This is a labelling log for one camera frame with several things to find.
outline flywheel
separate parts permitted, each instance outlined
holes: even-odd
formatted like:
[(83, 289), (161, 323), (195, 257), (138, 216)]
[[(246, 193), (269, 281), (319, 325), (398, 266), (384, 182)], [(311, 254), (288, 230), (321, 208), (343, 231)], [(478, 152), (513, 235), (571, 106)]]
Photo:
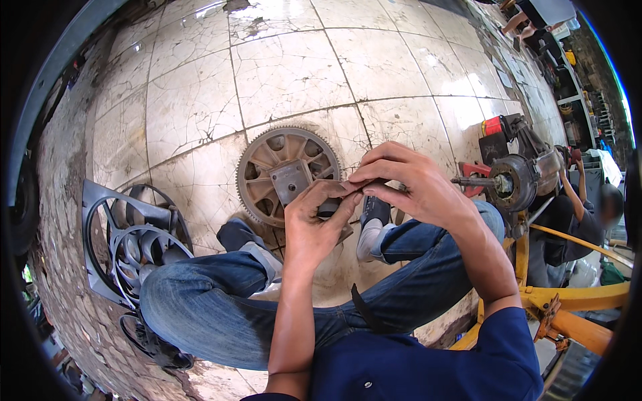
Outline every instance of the flywheel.
[[(250, 143), (236, 169), (236, 185), (253, 218), (284, 228), (285, 206), (293, 195), (314, 180), (339, 180), (340, 171), (336, 155), (321, 137), (298, 127), (280, 127)], [(285, 177), (290, 181), (283, 187)]]

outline hand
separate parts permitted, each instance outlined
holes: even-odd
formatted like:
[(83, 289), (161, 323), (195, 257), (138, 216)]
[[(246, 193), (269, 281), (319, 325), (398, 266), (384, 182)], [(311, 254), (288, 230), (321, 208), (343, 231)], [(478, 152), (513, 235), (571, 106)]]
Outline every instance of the hand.
[(368, 183), (363, 193), (374, 195), (423, 223), (451, 230), (464, 216), (477, 213), (474, 203), (455, 187), (434, 160), (402, 144), (386, 142), (369, 151), (349, 181), (359, 186), (376, 178), (397, 180), (408, 192), (381, 183)]
[[(312, 277), (321, 261), (330, 254), (339, 235), (363, 194), (355, 187), (334, 180), (317, 180), (285, 208), (285, 235), (288, 246), (284, 276), (291, 268)], [(317, 217), (317, 210), (328, 198), (343, 197), (339, 208), (328, 220)]]
[(577, 166), (577, 170), (580, 172), (580, 174), (584, 174), (584, 162), (581, 158), (575, 161), (575, 165)]

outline forearm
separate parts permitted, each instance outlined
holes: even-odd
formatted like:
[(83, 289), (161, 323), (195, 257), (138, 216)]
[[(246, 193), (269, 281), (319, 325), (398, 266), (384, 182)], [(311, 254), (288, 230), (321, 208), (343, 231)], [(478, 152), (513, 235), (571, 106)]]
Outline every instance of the forearm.
[(577, 186), (580, 188), (580, 201), (582, 202), (582, 207), (584, 207), (584, 202), (586, 202), (586, 176), (584, 175), (584, 169), (580, 170), (580, 181)]
[(562, 176), (562, 185), (564, 186), (564, 192), (573, 204), (573, 213), (575, 215), (575, 218), (577, 218), (577, 221), (582, 221), (582, 218), (584, 217), (584, 203), (580, 200), (580, 198), (573, 190), (573, 187), (568, 181), (568, 178), (566, 178), (566, 175), (563, 173), (560, 175)]
[(274, 323), (268, 361), (270, 375), (307, 372), (315, 350), (315, 321), (312, 312), (313, 269), (284, 266), (281, 295)]
[(499, 241), (480, 214), (458, 216), (449, 229), (459, 247), (466, 273), (485, 304), (519, 293), (515, 271)]

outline gear teeth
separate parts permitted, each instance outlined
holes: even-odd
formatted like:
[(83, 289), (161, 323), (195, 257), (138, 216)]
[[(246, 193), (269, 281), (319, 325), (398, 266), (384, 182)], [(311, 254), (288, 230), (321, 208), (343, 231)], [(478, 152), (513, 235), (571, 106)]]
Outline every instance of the gear teeth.
[(256, 215), (255, 215), (255, 214), (250, 210), (250, 208), (248, 207), (248, 205), (245, 203), (245, 200), (244, 200), (244, 199), (243, 199), (243, 197), (241, 196), (241, 188), (240, 188), (240, 186), (239, 186), (239, 183), (241, 182), (241, 180), (240, 180), (240, 178), (241, 178), (241, 177), (240, 177), (240, 174), (241, 174), (241, 163), (243, 162), (243, 159), (244, 159), (244, 157), (245, 157), (245, 155), (246, 155), (246, 154), (245, 154), (245, 152), (247, 152), (247, 151), (249, 150), (249, 148), (253, 145), (253, 143), (255, 143), (256, 141), (259, 141), (259, 140), (261, 140), (261, 141), (262, 141), (262, 140), (263, 140), (263, 136), (264, 136), (265, 134), (270, 133), (270, 132), (275, 131), (275, 130), (282, 129), (282, 128), (297, 128), (297, 129), (300, 129), (300, 130), (304, 130), (305, 132), (312, 133), (314, 136), (316, 136), (316, 137), (318, 137), (319, 139), (321, 139), (321, 140), (324, 142), (324, 144), (325, 144), (325, 145), (330, 149), (330, 152), (332, 153), (332, 156), (333, 156), (333, 157), (334, 157), (334, 159), (336, 160), (336, 165), (337, 165), (337, 168), (338, 168), (337, 175), (339, 176), (339, 181), (342, 179), (342, 175), (343, 175), (343, 171), (342, 171), (342, 167), (341, 167), (341, 160), (339, 160), (339, 158), (338, 158), (338, 156), (337, 156), (337, 152), (334, 150), (334, 148), (332, 147), (332, 145), (330, 145), (330, 142), (329, 142), (328, 138), (326, 138), (325, 136), (319, 135), (319, 134), (317, 134), (316, 132), (312, 132), (312, 131), (311, 131), (311, 130), (309, 130), (308, 128), (306, 128), (306, 127), (304, 127), (304, 126), (302, 126), (302, 125), (299, 125), (299, 124), (283, 124), (283, 125), (275, 125), (275, 126), (270, 127), (269, 129), (267, 129), (267, 130), (265, 130), (265, 131), (261, 132), (261, 133), (260, 133), (256, 138), (252, 139), (252, 141), (250, 141), (250, 142), (249, 142), (249, 144), (248, 144), (247, 148), (245, 149), (245, 151), (243, 152), (243, 154), (242, 154), (242, 155), (241, 155), (241, 157), (239, 158), (239, 161), (238, 161), (238, 163), (237, 163), (237, 165), (236, 165), (236, 193), (237, 193), (237, 195), (238, 195), (239, 200), (241, 201), (241, 204), (242, 204), (243, 208), (247, 211), (247, 214), (248, 214), (248, 215), (249, 215), (249, 216), (250, 216), (254, 221), (256, 221), (257, 223), (259, 223), (259, 224), (261, 224), (261, 225), (263, 225), (263, 226), (267, 226), (267, 227), (273, 227), (273, 226), (272, 226), (272, 225), (270, 225), (270, 224), (268, 224), (268, 223), (266, 223), (265, 221), (263, 221), (259, 216), (256, 216)]

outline bare leg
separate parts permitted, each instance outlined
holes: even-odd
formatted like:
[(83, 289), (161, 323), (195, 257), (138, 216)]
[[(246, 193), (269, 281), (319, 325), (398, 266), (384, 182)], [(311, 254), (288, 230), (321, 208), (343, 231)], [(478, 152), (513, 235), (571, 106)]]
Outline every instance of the bare leg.
[(528, 17), (526, 16), (526, 14), (524, 14), (524, 11), (520, 11), (519, 13), (514, 15), (513, 18), (508, 20), (508, 23), (504, 28), (501, 29), (501, 32), (506, 35), (508, 32), (514, 30), (517, 25), (520, 24), (520, 22), (524, 22), (527, 19)]
[(527, 27), (524, 28), (524, 30), (522, 30), (522, 33), (520, 33), (517, 37), (520, 40), (524, 40), (526, 38), (530, 38), (531, 36), (533, 36), (535, 31), (537, 31), (537, 28), (535, 28), (535, 26), (531, 22), (530, 24), (528, 24)]

